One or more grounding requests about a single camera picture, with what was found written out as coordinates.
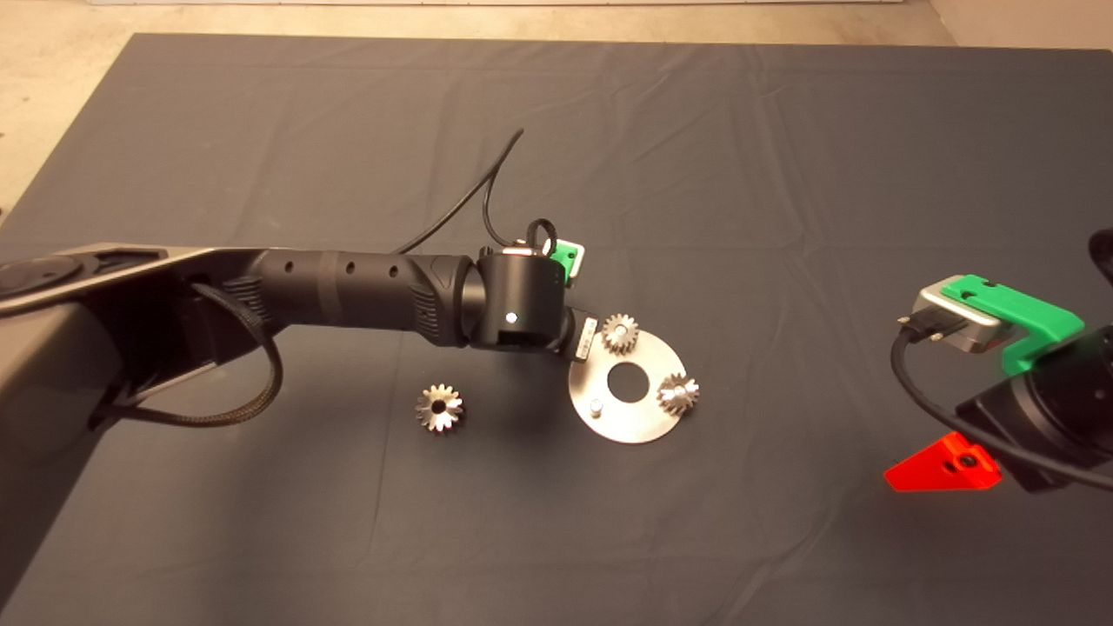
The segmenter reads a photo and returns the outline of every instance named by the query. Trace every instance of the metal disc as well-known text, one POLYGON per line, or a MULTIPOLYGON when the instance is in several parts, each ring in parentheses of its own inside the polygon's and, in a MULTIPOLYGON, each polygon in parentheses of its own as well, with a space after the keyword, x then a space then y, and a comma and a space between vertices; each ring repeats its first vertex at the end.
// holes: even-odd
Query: metal disc
POLYGON ((677 353, 658 336, 641 331, 633 350, 612 354, 603 345, 602 334, 597 333, 588 361, 569 368, 568 393, 575 412, 591 430, 620 443, 646 443, 662 437, 680 421, 657 401, 657 388, 669 374, 687 372, 677 353), (641 400, 623 402, 611 393, 607 378, 620 363, 633 363, 646 372, 649 391, 641 400))

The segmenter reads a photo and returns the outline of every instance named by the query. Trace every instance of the black cable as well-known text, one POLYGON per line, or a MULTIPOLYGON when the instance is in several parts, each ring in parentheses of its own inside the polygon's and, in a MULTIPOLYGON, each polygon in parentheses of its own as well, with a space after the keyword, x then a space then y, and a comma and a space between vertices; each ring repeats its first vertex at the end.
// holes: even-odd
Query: black cable
POLYGON ((914 343, 918 339, 917 333, 913 329, 900 329, 900 333, 897 334, 897 338, 893 341, 893 349, 889 351, 889 363, 893 365, 893 373, 896 375, 897 382, 900 383, 900 387, 904 388, 905 392, 908 393, 908 397, 912 398, 912 401, 915 402, 917 407, 923 409, 927 414, 932 415, 947 428, 958 431, 967 438, 982 443, 997 454, 1015 459, 1022 463, 1038 468, 1065 480, 1071 480, 1105 491, 1113 491, 1113 478, 1111 477, 1084 470, 1076 466, 1057 461, 1051 457, 1045 457, 1044 454, 1040 454, 1031 450, 1025 450, 1024 448, 1015 446, 1012 442, 993 434, 992 432, 971 426, 958 415, 952 414, 943 407, 932 402, 932 400, 924 395, 924 392, 920 391, 912 381, 912 376, 908 375, 908 370, 905 365, 905 350, 908 348, 909 343, 914 343))
POLYGON ((514 135, 510 138, 510 141, 506 143, 506 147, 502 149, 502 154, 499 155, 499 158, 495 159, 495 162, 491 165, 491 167, 486 169, 486 172, 479 179, 479 182, 475 183, 475 185, 473 185, 472 188, 469 189, 467 193, 464 194, 464 196, 460 198, 460 200, 456 202, 456 204, 453 205, 453 207, 450 208, 447 213, 441 216, 441 218, 434 222, 431 226, 422 231, 421 234, 418 234, 417 236, 410 239, 405 244, 395 248, 393 252, 391 252, 391 254, 405 254, 412 251, 413 248, 420 246, 421 244, 423 244, 425 239, 432 237, 437 231, 440 231, 445 224, 447 224, 450 219, 455 217, 455 215, 460 213, 460 209, 464 208, 464 205, 467 204, 467 200, 472 199, 475 193, 479 192, 480 187, 482 187, 483 185, 487 185, 487 190, 486 194, 484 194, 484 199, 483 199, 483 223, 484 225, 486 225, 487 233, 490 233, 491 236, 494 237, 496 242, 499 242, 502 245, 510 245, 509 243, 503 243, 503 239, 501 239, 499 235, 494 232, 494 228, 492 228, 491 219, 487 216, 487 204, 490 203, 491 199, 491 185, 494 184, 494 178, 499 175, 499 169, 502 168, 503 162, 505 162, 506 157, 510 156, 510 150, 514 149, 514 144, 518 143, 518 139, 522 137, 523 133, 525 133, 525 130, 523 130, 522 128, 519 128, 518 130, 514 131, 514 135))
POLYGON ((487 179, 487 188, 486 192, 483 193, 483 226, 487 229, 487 234, 491 235, 491 238, 494 239, 495 243, 502 247, 510 247, 514 245, 514 242, 495 232, 494 225, 491 224, 491 190, 494 188, 494 179, 499 177, 500 169, 502 168, 500 167, 499 169, 495 169, 491 175, 491 178, 487 179))
POLYGON ((545 235, 549 237, 549 241, 552 242, 551 246, 555 247, 556 226, 553 226, 553 223, 545 219, 544 217, 539 217, 538 219, 530 222, 530 225, 525 227, 525 245, 536 251, 541 251, 541 248, 544 247, 545 245, 544 242, 540 243, 538 242, 538 228, 541 228, 545 232, 545 235))
POLYGON ((243 302, 232 297, 220 290, 200 283, 196 283, 191 286, 198 294, 224 309, 228 313, 232 313, 232 315, 244 325, 244 329, 250 333, 252 339, 254 339, 266 352, 267 359, 270 361, 270 379, 267 380, 266 387, 263 388, 263 391, 260 391, 258 395, 238 409, 211 415, 180 415, 177 413, 168 413, 166 411, 157 411, 155 409, 145 409, 142 407, 117 407, 110 404, 99 407, 93 413, 95 417, 101 419, 140 420, 145 422, 193 428, 213 428, 246 422, 247 420, 262 413, 263 410, 266 409, 278 395, 278 390, 282 389, 283 379, 282 356, 278 354, 278 346, 275 345, 274 339, 272 339, 264 329, 265 322, 263 319, 256 315, 255 312, 248 309, 243 302))

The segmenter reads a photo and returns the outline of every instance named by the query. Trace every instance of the metal gear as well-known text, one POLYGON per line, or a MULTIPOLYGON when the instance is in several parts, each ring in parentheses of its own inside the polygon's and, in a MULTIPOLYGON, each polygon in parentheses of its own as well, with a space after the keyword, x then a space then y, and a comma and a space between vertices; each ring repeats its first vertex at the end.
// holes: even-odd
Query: metal gear
POLYGON ((464 417, 464 401, 451 387, 433 385, 417 399, 417 419, 430 432, 451 430, 464 417))
POLYGON ((633 317, 617 313, 603 323, 603 346, 611 354, 627 354, 638 343, 638 322, 633 317))
POLYGON ((670 374, 657 389, 657 401, 670 414, 680 417, 699 400, 699 384, 684 374, 670 374))

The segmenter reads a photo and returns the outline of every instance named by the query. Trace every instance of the green gripper bracket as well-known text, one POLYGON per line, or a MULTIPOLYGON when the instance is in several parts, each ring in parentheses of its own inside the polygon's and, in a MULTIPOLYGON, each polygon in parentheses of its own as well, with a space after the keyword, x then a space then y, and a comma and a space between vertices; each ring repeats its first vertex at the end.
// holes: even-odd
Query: green gripper bracket
POLYGON ((974 274, 944 285, 943 295, 1027 331, 1027 336, 1006 345, 1002 353, 1001 366, 1008 375, 1028 371, 1042 354, 1085 326, 1065 309, 974 274))

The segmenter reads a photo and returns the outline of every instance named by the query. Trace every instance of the black cylindrical joint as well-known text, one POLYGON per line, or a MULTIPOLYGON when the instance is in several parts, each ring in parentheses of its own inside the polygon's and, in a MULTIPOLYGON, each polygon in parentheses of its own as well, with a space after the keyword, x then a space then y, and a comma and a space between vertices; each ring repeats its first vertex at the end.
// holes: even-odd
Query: black cylindrical joint
POLYGON ((470 338, 475 348, 541 350, 564 322, 564 268, 543 256, 490 254, 476 262, 486 303, 470 338))
POLYGON ((1041 356, 1028 380, 1041 408, 1068 437, 1113 456, 1113 326, 1041 356))
POLYGON ((252 273, 283 323, 416 331, 436 345, 465 345, 483 301, 466 256, 276 248, 252 273))

